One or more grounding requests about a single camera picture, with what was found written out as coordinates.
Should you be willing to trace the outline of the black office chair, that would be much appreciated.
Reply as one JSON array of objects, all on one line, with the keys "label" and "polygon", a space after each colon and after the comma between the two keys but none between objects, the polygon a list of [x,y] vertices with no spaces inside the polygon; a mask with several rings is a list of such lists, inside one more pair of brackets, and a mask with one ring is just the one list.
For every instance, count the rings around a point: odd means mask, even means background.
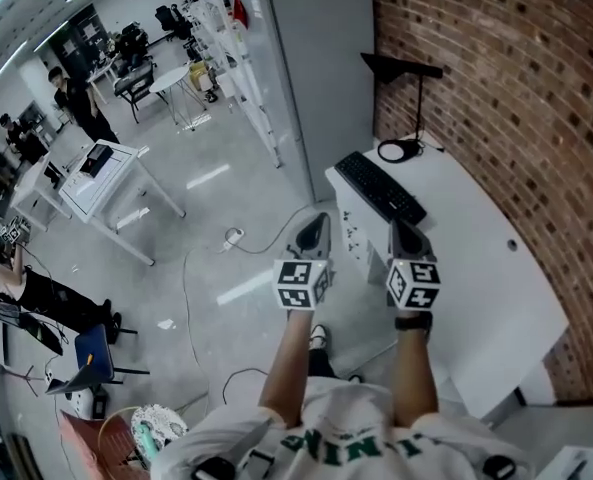
[{"label": "black office chair", "polygon": [[155,11],[155,17],[165,32],[181,40],[190,39],[192,26],[176,4],[158,7]]}]

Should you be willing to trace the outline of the person's black trouser leg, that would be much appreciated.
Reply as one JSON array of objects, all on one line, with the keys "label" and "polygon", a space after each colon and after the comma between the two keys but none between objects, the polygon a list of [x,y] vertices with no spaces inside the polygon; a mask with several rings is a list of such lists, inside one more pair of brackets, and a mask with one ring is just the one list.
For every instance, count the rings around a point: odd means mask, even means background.
[{"label": "person's black trouser leg", "polygon": [[307,375],[309,377],[337,378],[331,366],[329,355],[324,348],[309,350]]}]

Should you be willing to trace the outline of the black wristwatch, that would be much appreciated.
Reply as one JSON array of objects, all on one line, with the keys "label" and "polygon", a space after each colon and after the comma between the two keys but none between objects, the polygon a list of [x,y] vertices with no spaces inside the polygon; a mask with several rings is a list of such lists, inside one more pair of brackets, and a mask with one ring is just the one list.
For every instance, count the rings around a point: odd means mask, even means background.
[{"label": "black wristwatch", "polygon": [[399,332],[422,331],[429,338],[433,327],[433,315],[430,312],[419,312],[411,315],[397,316],[395,328]]}]

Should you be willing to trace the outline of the black desk lamp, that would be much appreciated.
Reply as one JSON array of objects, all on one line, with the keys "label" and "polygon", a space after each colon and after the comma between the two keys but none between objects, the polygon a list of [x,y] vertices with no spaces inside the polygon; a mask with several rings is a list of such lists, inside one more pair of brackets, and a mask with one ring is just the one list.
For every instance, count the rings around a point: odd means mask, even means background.
[{"label": "black desk lamp", "polygon": [[361,57],[371,69],[375,78],[384,84],[390,84],[403,75],[417,77],[417,107],[414,136],[408,139],[382,141],[377,147],[377,154],[382,161],[389,164],[401,164],[421,156],[427,146],[421,137],[423,127],[422,103],[424,81],[426,78],[442,79],[444,76],[443,69],[433,65],[395,59],[379,54],[362,53]]}]

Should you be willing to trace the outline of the person's left forearm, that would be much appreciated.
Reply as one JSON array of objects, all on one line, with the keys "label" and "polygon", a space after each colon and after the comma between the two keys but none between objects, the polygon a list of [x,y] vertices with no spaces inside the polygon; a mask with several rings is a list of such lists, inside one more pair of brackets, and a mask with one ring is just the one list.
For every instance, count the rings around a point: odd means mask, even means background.
[{"label": "person's left forearm", "polygon": [[293,310],[261,391],[259,406],[274,411],[287,428],[300,424],[307,383],[313,313]]}]

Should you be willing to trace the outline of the black keyboard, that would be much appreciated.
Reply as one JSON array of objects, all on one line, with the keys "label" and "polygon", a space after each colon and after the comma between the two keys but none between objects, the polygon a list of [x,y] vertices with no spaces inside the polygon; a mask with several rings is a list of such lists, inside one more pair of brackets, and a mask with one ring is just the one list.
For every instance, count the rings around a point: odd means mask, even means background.
[{"label": "black keyboard", "polygon": [[359,152],[340,160],[334,169],[385,221],[419,224],[426,210],[382,168]]}]

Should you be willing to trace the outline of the patterned round stool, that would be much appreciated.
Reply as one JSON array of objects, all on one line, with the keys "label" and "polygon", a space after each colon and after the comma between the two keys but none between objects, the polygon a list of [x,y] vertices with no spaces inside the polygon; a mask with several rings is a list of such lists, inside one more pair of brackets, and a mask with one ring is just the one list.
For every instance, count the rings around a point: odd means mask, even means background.
[{"label": "patterned round stool", "polygon": [[148,464],[168,444],[189,432],[178,413],[159,404],[137,407],[130,423],[136,447]]}]

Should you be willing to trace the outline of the white storage box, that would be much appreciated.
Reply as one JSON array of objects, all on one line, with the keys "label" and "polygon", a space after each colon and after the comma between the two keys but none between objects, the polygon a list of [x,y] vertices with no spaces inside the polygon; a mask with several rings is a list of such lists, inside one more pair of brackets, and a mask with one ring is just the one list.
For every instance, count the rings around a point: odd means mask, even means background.
[{"label": "white storage box", "polygon": [[593,480],[593,448],[564,447],[537,480]]}]

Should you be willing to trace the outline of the white partition board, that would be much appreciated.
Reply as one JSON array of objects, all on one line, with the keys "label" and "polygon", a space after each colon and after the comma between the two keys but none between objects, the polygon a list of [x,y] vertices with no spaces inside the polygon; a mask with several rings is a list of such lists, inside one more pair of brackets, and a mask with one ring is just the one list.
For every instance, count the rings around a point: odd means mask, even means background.
[{"label": "white partition board", "polygon": [[326,170],[373,145],[372,0],[240,1],[281,170],[302,202],[329,199]]}]

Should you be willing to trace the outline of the person's right forearm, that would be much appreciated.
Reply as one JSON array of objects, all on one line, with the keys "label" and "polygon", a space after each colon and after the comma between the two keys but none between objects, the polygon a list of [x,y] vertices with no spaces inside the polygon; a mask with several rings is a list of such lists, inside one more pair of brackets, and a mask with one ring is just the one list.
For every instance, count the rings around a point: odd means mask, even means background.
[{"label": "person's right forearm", "polygon": [[[419,312],[401,311],[397,316],[415,313]],[[392,397],[394,421],[398,427],[411,428],[419,418],[438,412],[428,338],[422,331],[397,331]]]}]

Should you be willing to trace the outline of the white table with lined top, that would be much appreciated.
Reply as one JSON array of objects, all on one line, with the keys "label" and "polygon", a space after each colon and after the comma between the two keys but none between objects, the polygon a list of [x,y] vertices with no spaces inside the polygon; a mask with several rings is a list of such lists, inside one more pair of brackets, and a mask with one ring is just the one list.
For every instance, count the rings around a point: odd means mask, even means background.
[{"label": "white table with lined top", "polygon": [[133,172],[138,172],[145,178],[146,184],[151,186],[180,218],[186,216],[186,211],[176,204],[158,180],[145,167],[141,161],[141,157],[145,153],[144,148],[133,148],[105,140],[99,140],[97,143],[110,146],[113,149],[112,157],[105,163],[95,178],[80,173],[80,167],[95,143],[83,154],[82,159],[75,164],[74,169],[60,188],[59,195],[82,223],[91,225],[145,265],[153,266],[155,264],[154,259],[126,241],[116,229],[111,228],[102,218],[102,212],[107,203],[118,193],[120,185],[128,176]]}]

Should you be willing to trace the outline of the white shirt with green lettering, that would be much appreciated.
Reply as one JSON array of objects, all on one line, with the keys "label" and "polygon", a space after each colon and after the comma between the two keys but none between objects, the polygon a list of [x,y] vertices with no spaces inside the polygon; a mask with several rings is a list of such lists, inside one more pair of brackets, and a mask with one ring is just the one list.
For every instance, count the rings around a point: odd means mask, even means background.
[{"label": "white shirt with green lettering", "polygon": [[311,377],[301,424],[274,411],[222,406],[167,445],[152,480],[190,480],[222,458],[244,480],[532,480],[517,447],[472,417],[431,413],[393,423],[390,392],[371,384]]}]

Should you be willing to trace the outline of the white shelving rack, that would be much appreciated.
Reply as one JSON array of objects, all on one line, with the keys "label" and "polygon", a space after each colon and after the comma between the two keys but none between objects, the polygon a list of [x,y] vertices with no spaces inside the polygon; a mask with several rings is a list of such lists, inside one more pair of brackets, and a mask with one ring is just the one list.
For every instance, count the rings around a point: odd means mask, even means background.
[{"label": "white shelving rack", "polygon": [[243,25],[234,18],[234,0],[190,0],[186,13],[195,26],[199,53],[212,67],[216,84],[225,97],[235,100],[272,164],[280,167],[276,140],[243,41]]}]

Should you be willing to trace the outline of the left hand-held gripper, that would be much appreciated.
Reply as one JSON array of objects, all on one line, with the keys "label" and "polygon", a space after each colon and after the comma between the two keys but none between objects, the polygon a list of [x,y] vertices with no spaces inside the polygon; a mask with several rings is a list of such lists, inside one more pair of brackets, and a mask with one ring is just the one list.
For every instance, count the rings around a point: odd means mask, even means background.
[{"label": "left hand-held gripper", "polygon": [[332,285],[330,251],[331,219],[326,212],[292,230],[273,268],[273,290],[281,308],[314,311],[324,302]]}]

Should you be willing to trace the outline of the round white table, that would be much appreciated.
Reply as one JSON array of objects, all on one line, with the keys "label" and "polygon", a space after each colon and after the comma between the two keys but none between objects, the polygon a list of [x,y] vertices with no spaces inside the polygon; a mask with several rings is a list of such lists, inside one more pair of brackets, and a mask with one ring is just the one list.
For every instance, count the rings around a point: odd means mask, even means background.
[{"label": "round white table", "polygon": [[[190,112],[189,100],[195,101],[203,112],[207,111],[205,101],[199,96],[193,88],[190,78],[190,65],[184,64],[167,71],[154,80],[149,91],[161,96],[166,104],[173,123],[176,126],[183,124],[186,129],[194,131],[196,129],[196,118]],[[185,113],[177,109],[174,103],[174,91],[180,92],[181,101],[185,105]]]}]

